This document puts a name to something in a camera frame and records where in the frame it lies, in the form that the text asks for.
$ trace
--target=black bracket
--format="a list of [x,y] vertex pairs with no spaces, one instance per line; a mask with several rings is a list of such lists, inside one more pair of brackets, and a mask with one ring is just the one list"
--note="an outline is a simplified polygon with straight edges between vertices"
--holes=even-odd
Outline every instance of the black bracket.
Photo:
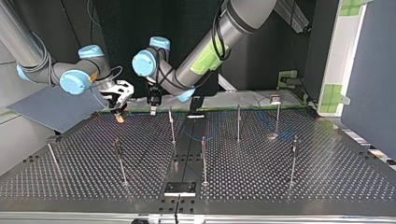
[[197,184],[195,182],[168,182],[165,197],[195,197]]

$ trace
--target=cable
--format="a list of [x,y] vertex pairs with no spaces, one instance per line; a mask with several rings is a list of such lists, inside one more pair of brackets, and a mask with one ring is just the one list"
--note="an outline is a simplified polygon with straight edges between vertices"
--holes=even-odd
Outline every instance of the cable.
[[[291,7],[291,15],[290,15],[290,26],[291,27],[293,25],[293,16],[294,16],[295,8],[296,8],[296,0],[293,0],[293,5]],[[297,65],[297,62],[296,62],[296,59],[295,59],[295,56],[294,56],[294,46],[293,46],[293,40],[292,40],[291,35],[290,35],[290,47],[291,47],[291,57],[293,59],[294,66],[295,66],[295,68],[297,70],[297,73],[299,73],[298,65]],[[300,82],[301,82],[301,84],[303,86],[303,89],[304,89],[305,93],[308,95],[308,98],[310,98],[311,101],[312,101],[312,104],[314,104],[314,106],[316,108],[318,108],[318,105],[315,103],[314,98],[312,98],[312,96],[309,94],[308,90],[306,89],[305,84],[303,82],[303,79],[301,77],[299,77],[299,79],[300,79]]]
[[[216,54],[218,55],[219,59],[222,61],[227,60],[230,57],[231,51],[229,50],[227,55],[225,54],[225,45],[224,45],[224,39],[222,37],[221,31],[220,31],[220,25],[219,25],[219,18],[221,17],[221,7],[224,3],[224,0],[221,0],[221,3],[219,5],[219,8],[216,12],[215,19],[213,20],[212,24],[212,44],[213,48],[215,49]],[[219,52],[218,49],[218,43],[216,40],[216,35],[219,38],[220,46],[221,46],[221,53]]]
[[[116,69],[120,69],[120,71],[119,71],[116,75],[114,75],[113,77],[111,77],[110,79],[107,79],[111,74],[113,74],[114,70],[116,70]],[[110,69],[110,71],[111,71],[111,73],[110,73],[109,76],[107,76],[107,77],[105,77],[105,78],[103,78],[103,79],[100,79],[100,80],[96,81],[96,82],[95,82],[95,85],[91,86],[91,88],[100,86],[100,85],[102,85],[103,83],[106,83],[106,82],[108,82],[108,81],[114,80],[114,78],[118,77],[118,76],[122,73],[123,67],[122,67],[121,65],[115,66],[115,67],[113,67],[112,69]]]
[[34,66],[34,67],[24,67],[23,65],[21,65],[21,64],[19,64],[19,63],[18,63],[18,65],[20,66],[20,68],[21,68],[24,72],[26,72],[26,73],[34,73],[34,72],[40,71],[41,69],[44,68],[44,66],[45,66],[46,64],[48,64],[48,66],[49,66],[49,71],[48,71],[48,74],[47,74],[47,76],[48,76],[48,83],[49,83],[49,85],[51,85],[51,87],[54,87],[55,84],[53,84],[53,82],[52,82],[52,74],[55,74],[55,73],[53,72],[52,58],[51,58],[51,56],[50,56],[50,53],[47,51],[47,48],[46,48],[44,42],[41,40],[41,38],[40,38],[37,34],[35,34],[35,33],[33,33],[33,32],[32,32],[32,34],[33,34],[33,35],[35,36],[35,38],[38,40],[38,42],[40,43],[40,45],[41,45],[41,47],[42,47],[42,49],[43,49],[43,59],[41,60],[41,62],[40,62],[38,65],[36,65],[36,66]]
[[93,93],[92,87],[90,87],[90,91],[91,91],[91,94],[93,95],[93,97],[96,99],[96,101],[99,102],[99,104],[100,104],[103,108],[107,108],[107,106],[105,106],[105,105],[96,97],[95,93]]
[[[91,9],[91,14],[93,13],[93,10],[95,9],[95,5],[92,4],[92,9]],[[93,44],[93,20],[90,20],[90,41],[91,44]]]
[[64,8],[64,15],[66,16],[67,21],[69,22],[70,28],[71,28],[72,31],[73,31],[73,34],[74,34],[74,37],[76,38],[78,47],[81,49],[81,48],[82,48],[81,43],[79,42],[78,36],[77,36],[77,33],[76,33],[76,30],[74,29],[74,26],[73,26],[72,22],[70,21],[69,14],[67,13],[66,7],[64,6],[64,1],[63,1],[63,0],[60,0],[60,2],[61,2],[62,7]]
[[91,12],[90,12],[90,2],[91,2],[91,0],[87,0],[87,12],[88,12],[88,16],[90,16],[91,21],[93,21],[93,23],[95,23],[95,25],[97,25],[97,26],[100,27],[99,22],[95,21],[95,20],[93,19],[93,17],[92,17],[92,14],[91,14]]

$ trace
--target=light blue joint cap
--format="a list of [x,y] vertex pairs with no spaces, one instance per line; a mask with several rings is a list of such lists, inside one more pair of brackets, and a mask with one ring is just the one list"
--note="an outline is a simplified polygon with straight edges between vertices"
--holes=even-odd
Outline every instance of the light blue joint cap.
[[157,62],[154,55],[146,49],[140,50],[132,59],[132,68],[140,77],[149,77],[155,72]]
[[17,64],[17,72],[18,72],[18,76],[20,76],[21,79],[23,79],[25,81],[33,82],[29,77],[26,76],[26,74],[23,72],[23,70],[19,64]]
[[85,58],[101,57],[101,56],[105,56],[105,54],[102,52],[99,46],[89,45],[89,46],[85,46],[82,49],[79,49],[78,56],[80,59],[85,59]]
[[188,100],[190,100],[190,98],[192,97],[192,95],[195,93],[195,89],[191,89],[191,90],[187,90],[185,92],[183,92],[181,95],[177,96],[177,99],[181,102],[187,102]]
[[161,36],[153,36],[150,38],[149,45],[154,48],[171,50],[171,41]]
[[61,87],[73,95],[80,95],[91,86],[90,76],[80,70],[68,70],[61,76]]

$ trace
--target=perforated metal table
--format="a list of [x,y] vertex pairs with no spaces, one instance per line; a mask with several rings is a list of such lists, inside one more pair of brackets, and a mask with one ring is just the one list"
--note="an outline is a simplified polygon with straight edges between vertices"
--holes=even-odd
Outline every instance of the perforated metal table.
[[[122,124],[94,116],[53,145],[59,165],[45,147],[1,176],[0,213],[396,217],[396,173],[315,111],[282,110],[276,127],[275,110],[243,110],[240,143],[235,111],[205,114],[174,113],[176,147],[167,113],[131,114]],[[291,185],[295,134],[301,152]],[[194,182],[195,197],[164,197],[169,182]]]

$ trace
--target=gray wall panel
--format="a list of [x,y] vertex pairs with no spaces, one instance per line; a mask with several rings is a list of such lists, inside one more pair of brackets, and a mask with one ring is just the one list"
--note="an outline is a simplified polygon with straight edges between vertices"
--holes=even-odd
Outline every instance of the gray wall panel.
[[396,159],[396,1],[375,0],[366,10],[342,121]]

